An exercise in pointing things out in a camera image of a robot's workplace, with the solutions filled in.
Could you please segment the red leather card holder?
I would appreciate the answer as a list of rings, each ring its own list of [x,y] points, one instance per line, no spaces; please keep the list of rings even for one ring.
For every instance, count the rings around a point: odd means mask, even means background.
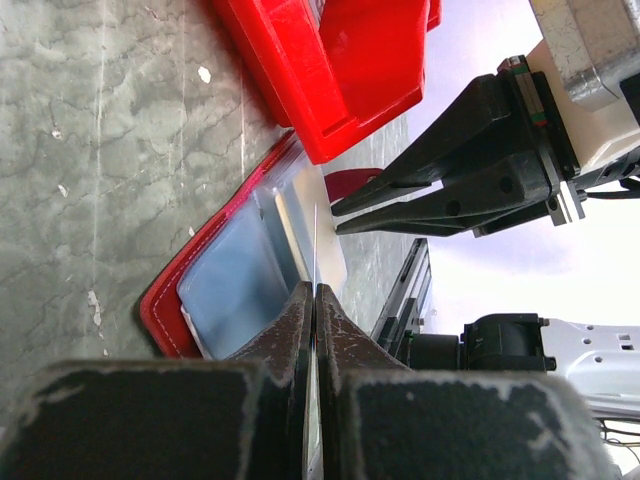
[[[277,193],[284,194],[308,281],[340,292],[348,272],[331,205],[380,172],[351,168],[326,174],[311,163],[295,134],[284,135],[143,295],[140,318],[159,350],[169,358],[229,357],[306,282],[287,244]]]

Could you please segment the red bin with cards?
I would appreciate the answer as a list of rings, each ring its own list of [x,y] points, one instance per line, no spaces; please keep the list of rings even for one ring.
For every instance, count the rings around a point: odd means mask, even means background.
[[[419,103],[439,1],[215,1],[277,123],[325,164]]]

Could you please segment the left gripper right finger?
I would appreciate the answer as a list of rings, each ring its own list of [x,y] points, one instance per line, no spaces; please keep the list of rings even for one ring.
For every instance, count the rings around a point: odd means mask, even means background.
[[[412,370],[315,299],[327,479],[611,479],[578,393],[525,372]]]

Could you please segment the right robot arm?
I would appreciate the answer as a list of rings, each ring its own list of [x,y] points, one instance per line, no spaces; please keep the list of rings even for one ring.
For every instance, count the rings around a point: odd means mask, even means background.
[[[638,149],[586,173],[566,125],[549,76],[524,56],[507,58],[496,73],[473,79],[384,170],[338,198],[337,233],[483,237],[543,217],[557,225],[581,219],[589,199],[637,199]],[[639,412],[634,327],[492,314],[457,337],[408,340],[405,326],[379,325],[374,335],[413,369],[545,372],[571,381],[603,418]]]

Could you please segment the gold card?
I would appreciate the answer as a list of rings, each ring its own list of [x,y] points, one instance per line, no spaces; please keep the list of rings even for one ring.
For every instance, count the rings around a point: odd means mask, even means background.
[[[302,281],[308,281],[308,270],[289,216],[284,194],[277,193],[274,201],[297,273]]]

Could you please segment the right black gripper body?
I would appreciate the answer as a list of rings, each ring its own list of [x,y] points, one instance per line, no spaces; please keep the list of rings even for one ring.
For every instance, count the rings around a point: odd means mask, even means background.
[[[514,96],[527,111],[550,195],[540,205],[555,226],[584,218],[575,179],[580,167],[544,72],[532,71],[523,55],[511,56],[499,65],[500,73],[513,77]]]

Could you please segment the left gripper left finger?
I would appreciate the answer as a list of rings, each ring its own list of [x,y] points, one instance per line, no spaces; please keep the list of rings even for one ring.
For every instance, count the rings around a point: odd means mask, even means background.
[[[214,360],[85,360],[42,370],[1,441],[5,479],[302,479],[311,285]]]

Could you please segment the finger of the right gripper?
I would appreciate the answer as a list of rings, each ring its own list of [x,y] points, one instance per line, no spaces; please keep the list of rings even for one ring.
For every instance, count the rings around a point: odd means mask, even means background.
[[[551,193],[538,160],[511,155],[430,194],[356,216],[339,224],[336,233],[385,231],[447,237],[544,202]]]
[[[355,213],[444,179],[476,173],[526,143],[513,75],[473,79],[447,109],[377,177],[332,206]]]

